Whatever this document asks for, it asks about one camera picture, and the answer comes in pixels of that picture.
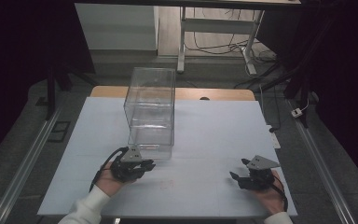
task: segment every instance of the black cable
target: black cable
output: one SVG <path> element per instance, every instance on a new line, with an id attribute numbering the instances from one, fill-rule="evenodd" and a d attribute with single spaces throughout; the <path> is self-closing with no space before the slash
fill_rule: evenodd
<path id="1" fill-rule="evenodd" d="M 188 84 L 192 85 L 193 87 L 198 88 L 198 86 L 196 86 L 196 85 L 195 85 L 194 83 L 192 83 L 192 82 L 185 81 L 185 83 L 188 83 Z"/>
<path id="2" fill-rule="evenodd" d="M 272 51 L 270 49 L 266 49 L 266 50 L 263 50 L 261 51 L 260 53 L 258 53 L 258 56 L 255 56 L 255 52 L 253 49 L 251 49 L 251 52 L 253 54 L 253 58 L 254 60 L 257 62 L 257 63 L 276 63 L 277 60 L 276 59 L 269 59 L 269 60 L 266 60 L 266 59 L 263 59 L 260 55 L 264 52 L 268 52 L 268 51 Z"/>
<path id="3" fill-rule="evenodd" d="M 279 180 L 278 179 L 278 181 L 281 183 L 281 185 L 282 185 L 282 190 L 280 190 L 278 187 L 276 187 L 274 184 L 270 184 L 270 183 L 267 183 L 272 189 L 274 189 L 275 191 L 277 191 L 280 195 L 281 195 L 281 197 L 282 197 L 282 199 L 283 199 L 283 210 L 285 211 L 285 212 L 287 212 L 287 208 L 288 208 L 288 202 L 287 202 L 287 197 L 286 197 L 286 195 L 284 194 L 284 188 L 283 188 L 283 184 L 282 184 L 282 182 L 281 182 L 281 180 Z"/>
<path id="4" fill-rule="evenodd" d="M 240 10 L 240 13 L 238 14 L 237 20 L 240 19 L 240 16 L 241 16 L 241 10 Z M 193 17 L 196 18 L 196 9 L 195 9 L 195 8 L 194 8 L 194 10 L 193 10 Z M 238 47 L 237 45 L 242 44 L 242 43 L 245 43 L 245 42 L 248 41 L 248 40 L 244 40 L 244 41 L 238 42 L 238 43 L 236 43 L 236 44 L 233 44 L 233 45 L 236 46 L 236 47 L 233 49 L 233 46 L 231 46 L 231 43 L 232 43 L 232 40 L 233 40 L 233 38 L 234 38 L 234 35 L 232 35 L 232 37 L 231 37 L 231 39 L 230 39 L 230 41 L 229 41 L 229 44 L 227 44 L 227 45 L 220 45 L 220 46 L 213 46 L 213 47 L 200 47 L 200 46 L 198 45 L 198 43 L 197 43 L 196 32 L 193 32 L 193 37 L 194 37 L 194 43 L 195 43 L 195 45 L 196 45 L 197 48 L 196 48 L 196 49 L 191 49 L 191 48 L 189 48 L 189 47 L 186 45 L 186 43 L 185 43 L 186 49 L 189 49 L 189 50 L 197 50 L 197 51 L 201 51 L 201 52 L 205 52 L 205 53 L 209 53 L 209 54 L 227 54 L 227 53 L 230 53 L 230 52 L 234 51 L 234 49 L 236 49 L 236 48 Z M 230 50 L 229 50 L 229 51 L 225 51 L 225 52 L 210 52 L 210 51 L 208 51 L 208 50 L 205 50 L 205 49 L 219 49 L 219 48 L 223 48 L 223 47 L 229 47 Z"/>
<path id="5" fill-rule="evenodd" d="M 272 73 L 275 69 L 280 67 L 280 63 L 276 62 L 275 64 L 273 64 L 269 69 L 267 69 L 266 72 L 264 72 L 262 75 L 260 75 L 259 77 L 255 78 L 253 80 L 253 82 L 251 84 L 249 84 L 249 86 L 247 87 L 247 89 L 249 90 L 258 80 L 260 80 L 261 78 L 267 77 L 270 73 Z"/>
<path id="6" fill-rule="evenodd" d="M 208 50 L 204 50 L 204 49 L 191 49 L 191 48 L 189 48 L 187 45 L 186 45 L 186 43 L 185 43 L 185 47 L 186 47 L 186 49 L 189 49 L 189 50 L 197 50 L 197 51 L 201 51 L 201 52 L 205 52 L 205 53 L 209 53 L 209 54 L 227 54 L 227 53 L 230 53 L 230 52 L 232 52 L 232 51 L 234 51 L 234 49 L 238 49 L 239 47 L 238 46 L 230 46 L 230 50 L 229 51 L 225 51 L 225 52 L 210 52 L 210 51 L 208 51 Z"/>
<path id="7" fill-rule="evenodd" d="M 203 8 L 202 8 L 202 15 L 204 16 L 204 18 L 206 18 L 205 13 L 203 12 Z"/>
<path id="8" fill-rule="evenodd" d="M 277 106 L 277 111 L 278 111 L 278 128 L 276 128 L 276 130 L 280 130 L 281 128 L 281 111 L 279 110 L 279 106 L 278 106 L 278 99 L 277 99 L 277 92 L 276 92 L 276 88 L 274 86 L 274 100 L 275 100 L 275 105 Z"/>
<path id="9" fill-rule="evenodd" d="M 277 69 L 279 66 L 279 63 L 276 62 L 275 64 L 273 64 L 267 71 L 265 71 L 262 75 L 260 75 L 259 77 L 255 77 L 254 79 L 249 79 L 243 82 L 238 83 L 237 85 L 235 85 L 233 87 L 233 89 L 237 89 L 239 86 L 244 85 L 248 82 L 251 82 L 251 84 L 249 84 L 249 86 L 247 87 L 247 89 L 249 89 L 251 86 L 253 86 L 258 80 L 260 80 L 261 78 L 264 78 L 266 76 L 268 76 L 271 72 L 273 72 L 275 69 Z"/>
<path id="10" fill-rule="evenodd" d="M 279 109 L 279 106 L 278 106 L 278 99 L 277 99 L 277 93 L 276 93 L 276 88 L 275 88 L 275 86 L 274 86 L 274 101 L 275 101 L 275 105 L 276 105 L 277 111 L 278 111 L 278 113 L 277 113 L 277 114 L 278 114 L 278 127 L 276 127 L 276 128 L 274 128 L 274 127 L 270 128 L 270 129 L 269 129 L 269 132 L 270 132 L 270 133 L 273 133 L 273 132 L 275 132 L 275 131 L 277 131 L 277 130 L 280 130 L 281 125 L 282 125 L 282 123 L 281 123 L 281 112 L 280 112 L 280 109 Z M 272 122 L 269 121 L 266 116 L 265 116 L 265 119 L 266 119 L 266 122 L 267 122 L 269 125 L 272 125 Z"/>
<path id="11" fill-rule="evenodd" d="M 92 188 L 94 187 L 94 185 L 97 183 L 98 179 L 101 176 L 101 173 L 104 170 L 104 167 L 106 166 L 106 164 L 110 161 L 110 159 L 112 159 L 112 157 L 114 157 L 116 154 L 118 154 L 119 151 L 122 150 L 122 147 L 117 149 L 116 151 L 114 151 L 107 159 L 106 161 L 103 163 L 103 165 L 101 166 L 100 170 L 97 172 L 97 174 L 95 174 L 94 178 L 92 179 L 91 185 L 89 186 L 89 191 L 92 190 Z"/>
<path id="12" fill-rule="evenodd" d="M 37 221 L 36 221 L 36 223 L 35 224 L 40 224 L 41 222 L 42 222 L 42 220 L 43 220 L 43 216 L 42 217 L 40 217 Z"/>

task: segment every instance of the table leg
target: table leg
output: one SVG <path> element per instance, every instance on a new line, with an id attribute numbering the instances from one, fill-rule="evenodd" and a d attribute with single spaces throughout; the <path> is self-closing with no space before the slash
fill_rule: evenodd
<path id="1" fill-rule="evenodd" d="M 182 7 L 182 15 L 180 21 L 180 44 L 178 53 L 178 67 L 177 72 L 183 73 L 185 71 L 185 22 L 186 22 L 186 8 Z"/>
<path id="2" fill-rule="evenodd" d="M 245 62 L 246 62 L 246 67 L 248 68 L 249 75 L 251 75 L 251 76 L 257 74 L 257 72 L 255 71 L 255 66 L 251 62 L 252 58 L 250 56 L 250 53 L 251 53 L 252 45 L 254 44 L 254 41 L 255 41 L 255 35 L 257 34 L 257 31 L 258 31 L 258 26 L 260 25 L 261 18 L 263 17 L 263 14 L 264 14 L 264 10 L 257 11 L 256 13 L 257 13 L 257 16 L 255 18 L 252 32 L 249 34 L 248 43 L 247 43 L 246 47 L 241 48 L 243 58 L 245 59 Z"/>

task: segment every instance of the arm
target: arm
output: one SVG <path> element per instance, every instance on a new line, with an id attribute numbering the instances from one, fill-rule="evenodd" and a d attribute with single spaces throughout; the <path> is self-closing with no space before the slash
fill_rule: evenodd
<path id="1" fill-rule="evenodd" d="M 71 208 L 71 212 L 65 216 L 59 224 L 96 224 L 101 221 L 101 211 L 115 195 L 127 183 L 121 183 L 112 177 L 110 172 L 111 162 L 107 163 L 94 188 L 85 198 L 78 200 Z"/>
<path id="2" fill-rule="evenodd" d="M 276 171 L 272 171 L 273 175 L 276 176 L 274 185 L 280 190 L 283 190 L 282 182 Z M 292 219 L 289 215 L 284 212 L 283 200 L 281 195 L 274 189 L 267 189 L 257 191 L 254 190 L 255 197 L 268 209 L 271 216 L 264 220 L 265 224 L 293 224 Z"/>

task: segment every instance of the white sleeve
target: white sleeve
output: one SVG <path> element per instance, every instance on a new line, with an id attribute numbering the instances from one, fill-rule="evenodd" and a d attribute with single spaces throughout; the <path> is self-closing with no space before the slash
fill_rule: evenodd
<path id="1" fill-rule="evenodd" d="M 292 219 L 285 212 L 280 212 L 264 220 L 265 224 L 293 224 Z"/>
<path id="2" fill-rule="evenodd" d="M 110 198 L 97 186 L 85 198 L 78 200 L 59 224 L 97 224 L 101 221 L 101 210 Z"/>

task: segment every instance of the wall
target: wall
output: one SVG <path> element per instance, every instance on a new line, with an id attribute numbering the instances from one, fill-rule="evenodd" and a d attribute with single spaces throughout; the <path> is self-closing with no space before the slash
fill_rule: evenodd
<path id="1" fill-rule="evenodd" d="M 89 49 L 156 50 L 158 7 L 76 4 Z"/>

